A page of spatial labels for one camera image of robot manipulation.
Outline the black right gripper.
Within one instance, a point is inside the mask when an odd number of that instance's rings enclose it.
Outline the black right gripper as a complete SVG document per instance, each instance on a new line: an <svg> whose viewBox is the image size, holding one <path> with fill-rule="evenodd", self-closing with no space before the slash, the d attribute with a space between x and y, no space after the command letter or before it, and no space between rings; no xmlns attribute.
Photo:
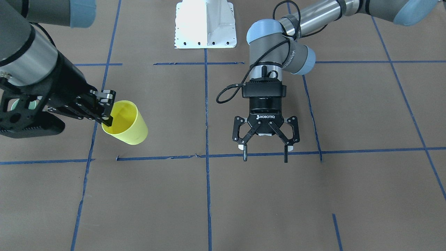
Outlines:
<svg viewBox="0 0 446 251"><path fill-rule="evenodd" d="M8 138L34 138L62 133L65 123L52 113L73 119L88 119L110 127L116 92L96 91L84 75L62 53L51 73L35 84L14 86L12 77L1 77L1 135ZM10 110L14 100L40 102L35 110Z"/></svg>

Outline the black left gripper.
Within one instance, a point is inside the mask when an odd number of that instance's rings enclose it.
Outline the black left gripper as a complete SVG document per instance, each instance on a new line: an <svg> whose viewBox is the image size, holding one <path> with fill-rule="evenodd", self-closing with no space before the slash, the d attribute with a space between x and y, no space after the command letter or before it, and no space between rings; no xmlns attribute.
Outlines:
<svg viewBox="0 0 446 251"><path fill-rule="evenodd" d="M240 116L234 118L232 140L241 146L243 161L247 161L247 143L253 135L277 135L284 143L284 163L288 162L288 152L293 145L300 142L298 118L291 116L285 123L292 128L292 137L287 138L280 130L284 124L282 116L282 98L286 96L286 86L282 81L248 81L242 86L242 97L249 99L249 115L247 119ZM240 128L247 123L251 129L240 136Z"/></svg>

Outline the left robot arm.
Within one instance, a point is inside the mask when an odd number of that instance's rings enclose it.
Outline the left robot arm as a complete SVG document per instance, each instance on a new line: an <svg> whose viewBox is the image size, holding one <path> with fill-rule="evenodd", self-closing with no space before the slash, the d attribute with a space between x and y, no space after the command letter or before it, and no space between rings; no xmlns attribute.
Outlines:
<svg viewBox="0 0 446 251"><path fill-rule="evenodd" d="M303 76L316 63L315 52L298 42L321 32L344 16L367 14L402 26L412 26L428 16L436 0L322 0L295 13L262 19L247 31L249 69L239 84L225 88L241 90L249 100L249 115L234 118L232 140L247 161L247 143L255 136L278 136L284 145L284 162L300 141L298 118L283 117L282 99L287 87L283 72Z"/></svg>

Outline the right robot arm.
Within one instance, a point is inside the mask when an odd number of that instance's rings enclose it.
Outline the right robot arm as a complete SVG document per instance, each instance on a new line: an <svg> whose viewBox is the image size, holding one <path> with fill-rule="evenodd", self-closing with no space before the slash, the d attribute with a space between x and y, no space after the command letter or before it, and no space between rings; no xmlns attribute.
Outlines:
<svg viewBox="0 0 446 251"><path fill-rule="evenodd" d="M95 0L2 0L1 135L35 138L62 133L57 114L110 127L116 92L98 91L54 45L41 24L88 28Z"/></svg>

